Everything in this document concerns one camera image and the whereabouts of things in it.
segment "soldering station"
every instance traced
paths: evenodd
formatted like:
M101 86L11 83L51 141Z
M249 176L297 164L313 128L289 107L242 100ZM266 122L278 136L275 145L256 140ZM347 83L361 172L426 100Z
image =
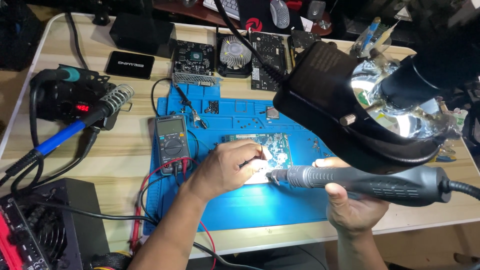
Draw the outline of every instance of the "soldering station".
M139 203L133 216L100 214L96 196L81 199L89 201L89 209L76 202L80 198L72 190L90 190L95 194L95 187L91 183L68 178L47 183L80 163L87 156L98 133L115 128L117 117L121 117L119 111L129 111L133 106L124 106L131 103L134 95L131 86L115 85L109 82L108 75L88 69L80 53L73 25L77 55L82 67L59 64L57 69L40 71L30 81L29 115L34 148L8 168L0 180L0 185L4 185L10 178L16 177L11 185L12 193L0 199L3 213L0 247L3 253L9 248L10 257L6 261L10 269L30 269L29 266L35 262L42 265L42 270L59 269L63 261L59 258L63 253L70 256L71 252L81 254L71 259L71 263L81 264L78 269L94 268L98 261L95 254L109 252L100 219L135 220L131 243L134 252L139 240L140 221L144 223L143 234L149 235L166 213L177 186L187 181L190 173L215 144L244 138L251 138L268 147L274 158L269 162L269 168L261 169L247 185L232 191L236 198L248 196L252 186L264 185L268 187L264 189L265 196L277 196L291 203L291 209L299 209L309 202L317 202L315 200L318 200L319 193L309 193L310 189L338 183L349 192L409 207L448 203L451 196L455 196L453 191L480 199L480 189L477 187L451 181L442 168L424 165L435 157L445 140L460 138L455 120L442 112L435 98L480 73L480 16L475 11L471 16L465 15L462 20L454 17L446 35L438 37L431 45L420 48L416 55L401 62L388 60L380 52L379 46L375 43L368 45L365 40L358 46L354 45L348 55L320 38L297 38L299 34L292 31L292 36L296 38L289 39L289 44L301 43L299 40L306 39L312 42L300 54L292 51L294 67L288 74L284 68L285 60L269 54L278 55L283 49L265 45L281 42L282 37L249 31L241 34L228 18L220 0L215 0L215 5L233 35L217 35L214 45L178 40L174 24L151 24L151 19L135 18L134 15L117 17L110 32L119 49L172 58L172 77L159 80L153 86L154 89L160 81L170 81L168 97L159 98L155 103L152 89L151 99L156 118L151 170L142 183ZM73 23L71 15L67 17ZM128 20L143 25L140 27L143 32L132 31L133 28L126 23ZM160 28L163 32L155 32L155 36L150 36L151 39L143 35ZM371 38L375 29L370 28L366 35ZM143 41L138 41L138 36L143 36ZM355 57L365 49L368 57ZM141 75L135 72L135 68L144 68L143 62L136 62L144 55L135 57L131 53L113 53L114 60L110 60L108 66L115 67L107 68L107 73L113 69L114 75L143 79L150 77L151 66L148 67L149 71L139 72ZM214 74L215 67L224 77L246 78L251 73L252 89L276 91L273 102L220 98L222 82ZM222 119L236 120L239 113L252 117L248 121L240 118L233 121L234 129L230 132L225 128L213 127L225 124ZM259 116L271 124L268 129L263 128L265 125L256 119ZM39 142L37 118L55 121L65 127L51 138ZM276 124L294 128L282 130ZM83 149L78 150L78 157L59 173L40 181L44 162L51 152L81 131L85 132L87 142ZM337 156L351 167L316 168L306 165L311 164L312 160L308 162L310 157L292 160L294 149L306 146L316 151L319 157ZM38 173L33 181L19 189L19 183L35 167L38 167ZM147 211L143 195L154 185L160 190L163 201L158 202L157 193L148 193L147 205L157 211ZM300 195L304 200L294 198ZM322 202L325 202L325 196L322 194ZM223 199L227 201L231 198L225 196ZM227 206L222 208L220 204L222 202L215 200L209 203L202 218L204 223L214 219L209 214L209 208L225 213L228 211ZM324 208L325 204L320 203L316 207ZM318 218L315 216L318 214L312 214L313 210L306 214L299 213L296 222ZM103 244L97 245L98 249L90 253L67 251L63 244L53 249L46 247L36 236L39 232L34 220L35 215L40 216L40 211L51 212L49 222L62 224L64 232L61 238L66 237L69 244L89 241L81 239L79 233L65 234L69 226L75 226L76 230L83 228L81 230L97 232L99 235L96 240L100 239ZM285 222L280 219L278 217L278 220L270 223L252 217L238 221L238 226L267 226ZM95 222L88 229L85 222L92 220ZM210 229L235 228L227 221L215 226ZM15 240L7 240L12 238L8 235L13 235ZM194 247L232 266L215 250L198 243L194 243ZM123 256L129 260L129 254ZM235 267L257 269L241 265Z

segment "blue silicone repair mat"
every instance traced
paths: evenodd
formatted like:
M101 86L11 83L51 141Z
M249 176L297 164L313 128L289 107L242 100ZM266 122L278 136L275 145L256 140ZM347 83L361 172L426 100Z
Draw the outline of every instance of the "blue silicone repair mat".
M220 98L219 87L202 87L179 85L185 92L192 106L209 125L208 129L195 128L191 113L186 113L187 128L199 140L198 161L201 162L208 154L208 148L215 148L215 143L221 143L225 135L285 133L288 135L291 160L293 165L309 165L315 159L333 156L333 153L317 139L312 132L304 129L290 118L280 114L279 119L267 119L267 114L260 114L267 106L272 106L271 100ZM175 88L170 88L167 98L158 99L158 113L181 113L184 106ZM204 113L209 101L218 101L219 114ZM195 155L196 142L188 134L191 156ZM318 141L320 148L314 147ZM150 171L159 167L156 140L153 141L152 161ZM161 177L156 173L149 181ZM162 217L170 207L177 192L173 176L164 178L153 184L147 192L146 208L152 216ZM211 200L202 216L202 221L208 230L227 230L251 228L260 226L275 226L304 222L326 220L327 204L325 190L294 188L288 184L248 184L242 188L223 194ZM147 223L144 235L150 235L154 226Z

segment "multimeter display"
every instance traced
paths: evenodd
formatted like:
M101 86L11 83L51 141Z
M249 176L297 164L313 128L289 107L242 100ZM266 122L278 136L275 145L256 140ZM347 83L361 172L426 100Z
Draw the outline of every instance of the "multimeter display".
M190 158L187 139L187 125L185 117L181 114L157 117L155 121L155 133L158 143L158 157L160 165L180 158ZM182 163L179 161L178 172L182 171ZM163 175L172 174L173 167L165 165L161 172Z
M173 133L185 132L183 129L183 119L175 119L162 122L161 127L158 129L159 136Z

